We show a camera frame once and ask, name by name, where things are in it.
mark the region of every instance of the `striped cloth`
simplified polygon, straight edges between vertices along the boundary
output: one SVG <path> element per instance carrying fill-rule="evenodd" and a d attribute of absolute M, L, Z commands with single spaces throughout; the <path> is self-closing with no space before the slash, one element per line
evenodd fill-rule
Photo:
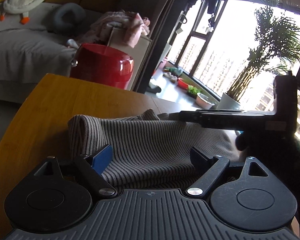
<path fill-rule="evenodd" d="M 113 160 L 102 177 L 119 191 L 123 188 L 187 188 L 199 178 L 190 162 L 192 146 L 208 155 L 237 160 L 223 130 L 180 122 L 178 113 L 100 119 L 76 115 L 69 122 L 72 157 L 92 155 L 105 144 L 113 147 Z"/>

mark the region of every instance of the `white plant pot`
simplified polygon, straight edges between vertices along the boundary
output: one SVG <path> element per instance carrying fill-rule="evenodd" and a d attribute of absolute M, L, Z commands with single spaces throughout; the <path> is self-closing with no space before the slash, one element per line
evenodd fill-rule
<path fill-rule="evenodd" d="M 240 104 L 229 97 L 227 94 L 223 93 L 219 104 L 217 105 L 218 110 L 238 110 L 240 109 Z"/>

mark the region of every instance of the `green vegetable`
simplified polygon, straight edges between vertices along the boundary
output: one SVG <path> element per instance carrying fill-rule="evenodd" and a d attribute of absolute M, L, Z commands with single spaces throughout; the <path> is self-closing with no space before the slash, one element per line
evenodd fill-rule
<path fill-rule="evenodd" d="M 197 93 L 201 93 L 201 90 L 194 86 L 188 86 L 188 92 L 197 95 Z"/>

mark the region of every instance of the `tiled floor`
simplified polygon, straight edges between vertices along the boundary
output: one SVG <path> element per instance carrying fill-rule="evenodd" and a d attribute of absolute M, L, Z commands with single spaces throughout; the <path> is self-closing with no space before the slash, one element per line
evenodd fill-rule
<path fill-rule="evenodd" d="M 157 81 L 158 86 L 161 87 L 161 93 L 153 94 L 146 92 L 146 95 L 152 97 L 158 97 L 167 101 L 182 104 L 183 106 L 192 106 L 200 108 L 195 99 L 186 94 L 186 91 L 177 86 L 177 83 L 172 83 L 168 78 L 162 76 L 162 70 L 157 69 L 153 78 Z"/>

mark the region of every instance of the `orange plush foot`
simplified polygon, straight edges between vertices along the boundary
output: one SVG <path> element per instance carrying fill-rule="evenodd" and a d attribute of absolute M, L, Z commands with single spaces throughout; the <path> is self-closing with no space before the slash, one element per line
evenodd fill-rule
<path fill-rule="evenodd" d="M 20 23 L 21 24 L 26 24 L 29 20 L 30 20 L 29 17 L 24 17 L 24 18 L 22 18 L 22 20 L 20 21 Z"/>

